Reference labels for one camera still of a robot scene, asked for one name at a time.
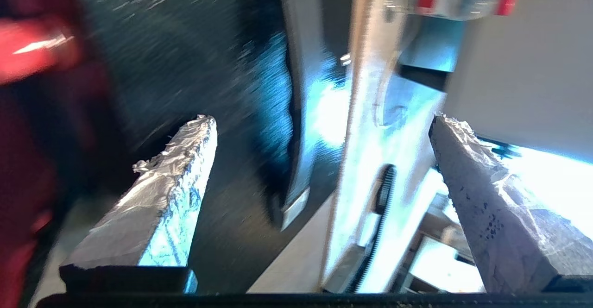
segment aluminum foil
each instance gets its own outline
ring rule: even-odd
[[[592,288],[591,239],[547,209],[466,122],[435,117],[430,141],[489,293]]]
[[[62,265],[186,266],[216,144],[214,118],[183,125]]]

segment white wall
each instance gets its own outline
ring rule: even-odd
[[[468,23],[445,113],[484,137],[593,162],[593,0],[517,0]]]

